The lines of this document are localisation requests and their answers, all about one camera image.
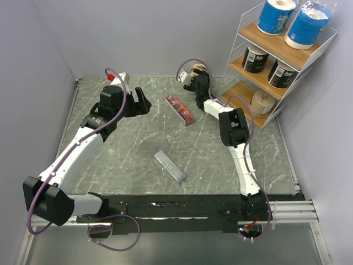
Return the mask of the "brown roll with bear print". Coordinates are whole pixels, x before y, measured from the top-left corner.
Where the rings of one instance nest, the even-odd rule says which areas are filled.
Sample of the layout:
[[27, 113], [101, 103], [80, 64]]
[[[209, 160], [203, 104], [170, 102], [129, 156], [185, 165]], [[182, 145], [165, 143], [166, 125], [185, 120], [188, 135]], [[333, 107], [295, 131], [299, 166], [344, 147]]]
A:
[[207, 67], [202, 63], [194, 63], [193, 66], [191, 67], [190, 74], [193, 76], [199, 76], [199, 75], [209, 76]]

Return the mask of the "brown paper roll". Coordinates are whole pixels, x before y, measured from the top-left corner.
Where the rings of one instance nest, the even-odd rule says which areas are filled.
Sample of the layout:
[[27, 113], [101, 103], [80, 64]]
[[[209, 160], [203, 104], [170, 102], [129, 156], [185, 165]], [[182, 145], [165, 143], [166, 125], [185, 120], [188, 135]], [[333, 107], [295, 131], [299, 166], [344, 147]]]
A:
[[264, 91], [256, 91], [250, 101], [250, 109], [254, 117], [266, 115], [274, 106], [275, 98]]

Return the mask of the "black paper roll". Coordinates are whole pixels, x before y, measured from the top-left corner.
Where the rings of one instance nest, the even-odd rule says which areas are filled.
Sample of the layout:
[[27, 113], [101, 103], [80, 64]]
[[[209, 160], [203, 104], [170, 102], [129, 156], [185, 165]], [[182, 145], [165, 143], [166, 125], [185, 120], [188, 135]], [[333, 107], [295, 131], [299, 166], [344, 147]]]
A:
[[276, 60], [268, 75], [268, 84], [277, 89], [288, 88], [298, 76], [298, 71]]

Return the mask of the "blue printed paper roll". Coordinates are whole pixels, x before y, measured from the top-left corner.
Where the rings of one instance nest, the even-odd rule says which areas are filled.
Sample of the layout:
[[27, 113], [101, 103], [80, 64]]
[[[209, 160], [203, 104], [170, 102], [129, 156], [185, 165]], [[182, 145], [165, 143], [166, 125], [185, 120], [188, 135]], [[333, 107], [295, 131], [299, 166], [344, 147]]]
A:
[[258, 29], [267, 35], [281, 34], [297, 5], [298, 1], [293, 0], [266, 1], [257, 22]]

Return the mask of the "blue clear-wrapped paper roll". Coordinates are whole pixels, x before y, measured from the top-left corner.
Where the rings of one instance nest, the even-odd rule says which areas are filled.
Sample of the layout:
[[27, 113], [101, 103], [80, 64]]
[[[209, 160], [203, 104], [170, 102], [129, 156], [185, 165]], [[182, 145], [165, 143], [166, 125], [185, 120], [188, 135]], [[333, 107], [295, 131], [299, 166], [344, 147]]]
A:
[[310, 49], [341, 5], [342, 1], [304, 1], [284, 36], [286, 44], [297, 50]]

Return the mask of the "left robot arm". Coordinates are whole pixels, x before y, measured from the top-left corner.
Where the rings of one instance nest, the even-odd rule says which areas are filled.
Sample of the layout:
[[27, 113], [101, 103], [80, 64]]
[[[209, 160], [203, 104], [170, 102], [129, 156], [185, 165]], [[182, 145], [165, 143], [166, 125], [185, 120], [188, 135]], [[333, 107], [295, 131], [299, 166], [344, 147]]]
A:
[[141, 87], [135, 89], [138, 100], [127, 86], [105, 86], [100, 98], [85, 116], [73, 140], [60, 156], [38, 177], [28, 176], [23, 192], [29, 215], [36, 215], [61, 226], [72, 216], [90, 215], [102, 222], [109, 215], [109, 201], [97, 193], [68, 195], [67, 189], [95, 149], [116, 130], [122, 118], [149, 113], [151, 103]]

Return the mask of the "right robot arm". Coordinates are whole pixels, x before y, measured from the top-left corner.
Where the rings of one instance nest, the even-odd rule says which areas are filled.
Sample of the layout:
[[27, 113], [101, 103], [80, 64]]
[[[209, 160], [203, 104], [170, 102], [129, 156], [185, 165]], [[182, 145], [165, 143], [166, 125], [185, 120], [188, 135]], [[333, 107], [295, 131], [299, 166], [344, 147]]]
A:
[[260, 193], [249, 154], [247, 142], [250, 139], [250, 132], [243, 109], [227, 107], [225, 103], [212, 98], [209, 93], [210, 77], [206, 72], [192, 74], [182, 71], [178, 81], [183, 84], [185, 90], [195, 93], [199, 109], [218, 120], [221, 141], [234, 160], [241, 195]]

